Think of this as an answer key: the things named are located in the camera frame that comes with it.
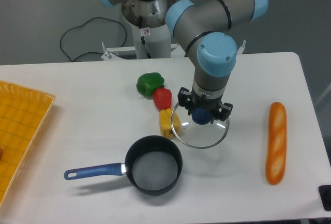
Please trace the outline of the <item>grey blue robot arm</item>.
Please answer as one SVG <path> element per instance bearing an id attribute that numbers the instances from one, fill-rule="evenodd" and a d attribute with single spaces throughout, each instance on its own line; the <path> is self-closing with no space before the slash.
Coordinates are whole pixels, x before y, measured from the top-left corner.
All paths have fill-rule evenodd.
<path id="1" fill-rule="evenodd" d="M 233 106 L 221 101 L 235 66 L 237 45 L 226 31 L 263 15 L 268 0 L 101 0 L 122 6 L 132 28 L 138 59 L 167 58 L 175 39 L 195 67 L 192 89 L 182 88 L 178 102 L 200 125 L 225 121 Z"/>

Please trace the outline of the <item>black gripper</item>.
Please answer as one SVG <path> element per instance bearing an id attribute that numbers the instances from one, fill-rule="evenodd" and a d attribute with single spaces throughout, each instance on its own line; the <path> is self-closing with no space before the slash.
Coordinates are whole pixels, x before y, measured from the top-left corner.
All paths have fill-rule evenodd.
<path id="1" fill-rule="evenodd" d="M 211 124 L 214 121 L 226 121 L 233 110 L 231 103 L 221 102 L 223 95 L 211 99 L 206 94 L 199 96 L 195 91 L 190 92 L 189 89 L 181 87 L 177 97 L 179 105 L 184 107 L 189 115 L 197 108 L 208 112 L 212 116 Z"/>

